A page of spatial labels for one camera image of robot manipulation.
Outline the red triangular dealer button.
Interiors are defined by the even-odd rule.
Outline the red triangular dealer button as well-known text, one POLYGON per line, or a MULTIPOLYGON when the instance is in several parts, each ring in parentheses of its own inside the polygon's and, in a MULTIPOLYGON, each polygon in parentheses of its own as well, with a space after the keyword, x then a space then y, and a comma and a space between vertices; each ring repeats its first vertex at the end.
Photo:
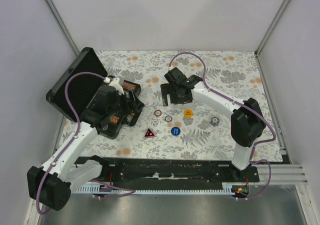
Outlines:
POLYGON ((152 131, 151 128, 148 128, 146 131, 145 131, 145 134, 143 136, 144 139, 148 139, 148 138, 155 138, 156 137, 156 134, 152 131))

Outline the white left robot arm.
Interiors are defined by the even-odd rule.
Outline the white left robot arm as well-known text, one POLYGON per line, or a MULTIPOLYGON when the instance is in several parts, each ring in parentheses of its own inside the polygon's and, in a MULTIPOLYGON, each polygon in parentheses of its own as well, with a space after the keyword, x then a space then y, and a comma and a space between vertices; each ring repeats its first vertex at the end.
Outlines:
POLYGON ((115 139, 123 124, 134 126, 145 106, 138 98, 139 88, 120 93, 107 85, 87 95, 77 95, 69 89, 64 92, 76 128, 46 162, 40 167, 32 166, 27 172, 29 196, 36 201, 41 215, 44 212, 40 205, 59 211, 77 188, 92 179, 103 182, 110 177, 107 161, 97 155, 75 170, 72 166, 85 146, 98 135, 115 139))

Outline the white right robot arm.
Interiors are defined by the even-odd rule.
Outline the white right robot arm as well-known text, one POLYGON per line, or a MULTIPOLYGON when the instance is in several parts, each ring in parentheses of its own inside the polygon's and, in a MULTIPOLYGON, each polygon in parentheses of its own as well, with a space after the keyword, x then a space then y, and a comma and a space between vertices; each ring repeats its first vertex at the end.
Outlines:
POLYGON ((229 176, 235 182, 242 181, 247 176, 246 168, 250 163, 253 144, 266 128, 258 101, 253 98, 240 102, 233 98, 228 100, 225 94, 206 88, 202 81, 193 88, 164 83, 160 85, 160 89, 164 106, 168 106, 169 103, 182 105, 198 101, 217 110, 230 120, 235 149, 229 176))

